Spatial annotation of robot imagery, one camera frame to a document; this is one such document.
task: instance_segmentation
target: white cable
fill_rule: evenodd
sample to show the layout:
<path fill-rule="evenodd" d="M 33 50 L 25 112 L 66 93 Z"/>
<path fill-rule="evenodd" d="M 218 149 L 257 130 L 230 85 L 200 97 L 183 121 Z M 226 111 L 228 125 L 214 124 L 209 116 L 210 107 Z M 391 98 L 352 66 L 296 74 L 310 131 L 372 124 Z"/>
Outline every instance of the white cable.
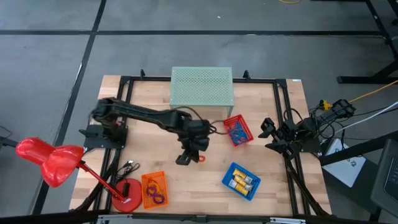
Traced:
<path fill-rule="evenodd" d="M 382 111 L 379 111 L 379 112 L 375 113 L 374 115 L 372 115 L 372 116 L 370 116 L 370 117 L 368 117 L 368 118 L 365 118 L 365 119 L 363 119 L 363 120 L 361 120 L 361 121 L 355 122 L 355 123 L 353 123 L 353 124 L 350 124 L 350 125 L 348 125 L 348 126 L 345 126 L 345 127 L 341 128 L 340 130 L 336 131 L 335 134 L 339 133 L 340 131 L 342 131 L 342 130 L 344 130 L 344 129 L 346 129 L 346 128 L 352 127 L 352 126 L 354 126 L 354 125 L 357 125 L 357 124 L 359 124 L 359 123 L 362 123 L 362 122 L 364 122 L 364 121 L 367 121 L 367 120 L 369 120 L 369 119 L 371 119 L 371 118 L 374 118 L 375 116 L 377 116 L 377 115 L 379 115 L 379 114 L 381 114 L 381 113 L 383 113 L 383 112 L 389 110 L 390 108 L 393 108 L 393 107 L 394 107 L 395 105 L 397 105 L 397 104 L 398 104 L 398 101 L 396 101 L 395 103 L 391 104 L 391 106 L 389 106 L 389 107 L 383 109 Z"/>

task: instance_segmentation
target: plastic basket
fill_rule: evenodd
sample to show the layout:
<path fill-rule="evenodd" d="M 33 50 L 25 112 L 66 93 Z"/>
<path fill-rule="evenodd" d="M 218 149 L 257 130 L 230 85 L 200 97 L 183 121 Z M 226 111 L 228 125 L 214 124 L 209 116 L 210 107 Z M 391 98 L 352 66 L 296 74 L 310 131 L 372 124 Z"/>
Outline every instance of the plastic basket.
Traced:
<path fill-rule="evenodd" d="M 224 120 L 224 128 L 234 146 L 253 140 L 253 135 L 241 114 Z"/>
<path fill-rule="evenodd" d="M 148 185 L 151 182 L 156 182 L 159 185 L 160 192 L 164 196 L 164 201 L 161 204 L 157 204 L 154 202 L 152 196 L 147 194 Z M 157 171 L 150 174 L 143 174 L 141 176 L 142 183 L 142 203 L 144 204 L 144 209 L 163 207 L 169 204 L 169 198 L 167 196 L 167 183 L 166 183 L 166 174 L 164 171 Z"/>
<path fill-rule="evenodd" d="M 248 175 L 249 177 L 251 177 L 253 179 L 253 181 L 251 182 L 253 188 L 246 196 L 244 196 L 241 192 L 238 192 L 237 190 L 233 189 L 232 187 L 230 187 L 228 185 L 229 181 L 231 179 L 233 179 L 233 177 L 234 177 L 232 175 L 232 173 L 234 172 L 235 169 L 238 169 L 239 171 L 241 171 L 242 173 Z M 225 186 L 227 186 L 229 189 L 235 191 L 237 194 L 239 194 L 240 196 L 244 197 L 245 199 L 247 199 L 249 201 L 251 201 L 253 199 L 254 194 L 256 193 L 256 190 L 257 190 L 257 188 L 260 185 L 260 182 L 261 182 L 261 179 L 258 176 L 256 176 L 253 173 L 249 172 L 248 170 L 246 170 L 245 168 L 241 167 L 239 164 L 237 164 L 235 162 L 231 163 L 231 165 L 230 165 L 229 169 L 227 170 L 227 172 L 226 172 L 226 174 L 225 174 L 225 176 L 223 178 L 223 181 L 222 181 L 222 183 Z"/>

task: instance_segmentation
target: red lamp base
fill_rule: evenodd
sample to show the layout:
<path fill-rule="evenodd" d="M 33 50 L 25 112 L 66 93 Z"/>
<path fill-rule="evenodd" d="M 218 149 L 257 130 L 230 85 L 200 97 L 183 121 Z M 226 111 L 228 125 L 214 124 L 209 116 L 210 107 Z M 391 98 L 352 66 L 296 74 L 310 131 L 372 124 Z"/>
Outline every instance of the red lamp base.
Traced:
<path fill-rule="evenodd" d="M 126 180 L 127 183 L 130 184 L 129 195 L 126 197 L 127 202 L 122 202 L 115 197 L 112 197 L 113 206 L 120 212 L 132 212 L 142 203 L 141 183 L 132 178 L 127 178 Z M 119 192 L 123 192 L 123 186 L 125 183 L 125 180 L 120 181 L 118 184 L 116 184 L 116 189 Z"/>

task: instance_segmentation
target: red lamp shade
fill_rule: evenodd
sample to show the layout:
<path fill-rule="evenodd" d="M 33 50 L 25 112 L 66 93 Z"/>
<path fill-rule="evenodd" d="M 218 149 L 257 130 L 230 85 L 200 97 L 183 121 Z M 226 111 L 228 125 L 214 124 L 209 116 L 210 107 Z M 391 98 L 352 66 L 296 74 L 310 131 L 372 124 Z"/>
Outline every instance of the red lamp shade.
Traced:
<path fill-rule="evenodd" d="M 82 147 L 53 147 L 39 138 L 22 140 L 16 152 L 23 159 L 39 165 L 44 181 L 51 187 L 64 183 L 83 157 Z"/>

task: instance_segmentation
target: small red ring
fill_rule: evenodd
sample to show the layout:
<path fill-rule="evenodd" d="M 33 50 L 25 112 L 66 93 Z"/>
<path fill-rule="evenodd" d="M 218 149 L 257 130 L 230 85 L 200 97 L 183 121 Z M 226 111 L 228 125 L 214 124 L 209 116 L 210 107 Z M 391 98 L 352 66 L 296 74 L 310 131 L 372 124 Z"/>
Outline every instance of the small red ring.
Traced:
<path fill-rule="evenodd" d="M 199 156 L 199 162 L 204 162 L 206 160 L 205 156 Z"/>

